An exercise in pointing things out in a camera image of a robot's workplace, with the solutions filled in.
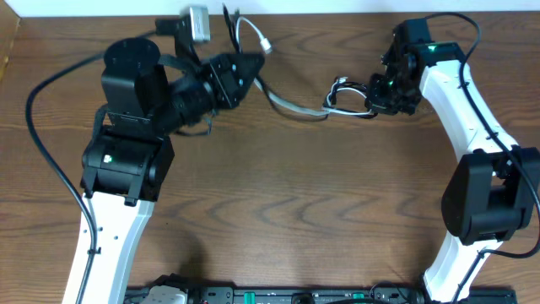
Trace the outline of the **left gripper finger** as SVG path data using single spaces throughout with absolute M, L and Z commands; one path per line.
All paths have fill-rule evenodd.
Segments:
M 238 66 L 238 86 L 241 91 L 247 91 L 250 88 L 263 65 L 263 62 L 243 62 Z
M 230 54 L 229 59 L 237 70 L 260 70 L 265 63 L 265 57 L 254 52 Z

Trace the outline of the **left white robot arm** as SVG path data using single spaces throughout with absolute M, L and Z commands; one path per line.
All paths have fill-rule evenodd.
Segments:
M 106 103 L 83 157 L 84 213 L 63 301 L 121 303 L 143 230 L 180 128 L 237 107 L 265 58 L 222 53 L 202 63 L 160 52 L 145 38 L 112 44 L 101 76 Z

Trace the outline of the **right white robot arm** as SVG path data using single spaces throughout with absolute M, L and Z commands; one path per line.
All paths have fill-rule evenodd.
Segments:
M 428 303 L 488 302 L 470 286 L 491 255 L 530 258 L 500 250 L 539 213 L 539 151 L 522 148 L 499 124 L 470 74 L 468 53 L 454 41 L 431 38 L 428 20 L 397 25 L 370 78 L 365 105 L 376 114 L 413 115 L 421 100 L 434 108 L 451 141 L 457 167 L 442 195 L 446 234 L 422 277 Z

